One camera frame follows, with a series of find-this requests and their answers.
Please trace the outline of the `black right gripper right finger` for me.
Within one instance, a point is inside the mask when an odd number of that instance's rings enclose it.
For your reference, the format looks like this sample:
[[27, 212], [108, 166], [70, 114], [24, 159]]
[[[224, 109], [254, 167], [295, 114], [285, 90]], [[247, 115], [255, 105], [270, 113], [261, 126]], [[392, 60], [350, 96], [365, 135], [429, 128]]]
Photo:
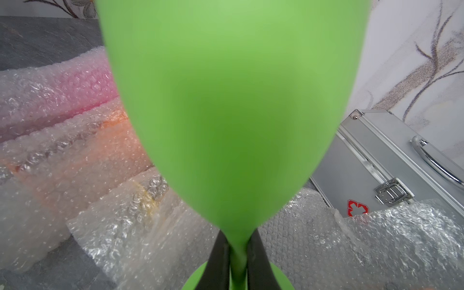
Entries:
[[249, 290], [281, 290], [269, 263], [258, 229], [255, 229], [246, 247], [247, 286]]

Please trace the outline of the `clear bubble wrap sheet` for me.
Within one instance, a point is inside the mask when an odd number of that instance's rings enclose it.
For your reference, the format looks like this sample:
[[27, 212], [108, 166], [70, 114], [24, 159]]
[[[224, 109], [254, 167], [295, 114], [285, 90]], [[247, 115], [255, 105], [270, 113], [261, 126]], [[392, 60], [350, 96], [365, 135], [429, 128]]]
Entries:
[[298, 290], [464, 287], [464, 229], [437, 199], [342, 217], [305, 188], [259, 233]]

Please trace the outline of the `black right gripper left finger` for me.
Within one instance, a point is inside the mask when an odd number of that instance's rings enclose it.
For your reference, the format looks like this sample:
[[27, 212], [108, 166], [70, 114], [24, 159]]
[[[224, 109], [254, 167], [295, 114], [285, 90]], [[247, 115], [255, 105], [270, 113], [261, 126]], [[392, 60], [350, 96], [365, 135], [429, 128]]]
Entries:
[[199, 279], [196, 290], [228, 290], [230, 288], [230, 245], [222, 231], [217, 234], [215, 244]]

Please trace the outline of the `green plastic wine glass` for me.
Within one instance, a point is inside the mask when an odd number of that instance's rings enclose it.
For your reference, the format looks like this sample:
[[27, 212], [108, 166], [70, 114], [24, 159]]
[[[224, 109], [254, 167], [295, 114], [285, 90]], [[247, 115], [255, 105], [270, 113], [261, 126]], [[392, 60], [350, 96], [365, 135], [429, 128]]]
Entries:
[[180, 197], [231, 245], [302, 188], [332, 142], [359, 66], [369, 1], [97, 1], [137, 136]]

